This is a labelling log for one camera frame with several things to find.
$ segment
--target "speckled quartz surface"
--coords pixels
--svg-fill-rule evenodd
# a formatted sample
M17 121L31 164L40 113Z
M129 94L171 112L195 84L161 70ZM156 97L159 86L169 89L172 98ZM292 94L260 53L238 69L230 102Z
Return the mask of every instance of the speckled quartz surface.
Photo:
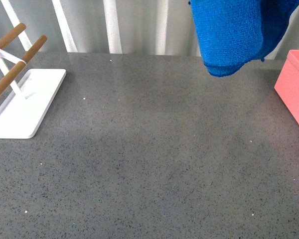
M0 239L299 239L282 66L38 53L67 76L34 138L0 139Z

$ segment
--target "white stand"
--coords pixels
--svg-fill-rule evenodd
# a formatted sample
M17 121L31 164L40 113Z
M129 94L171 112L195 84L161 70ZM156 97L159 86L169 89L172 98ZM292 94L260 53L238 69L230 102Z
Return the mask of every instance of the white stand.
M0 68L6 74L8 69L2 56L8 57L0 56ZM13 92L0 106L0 138L32 138L65 75L64 69L31 69L18 84L13 81Z

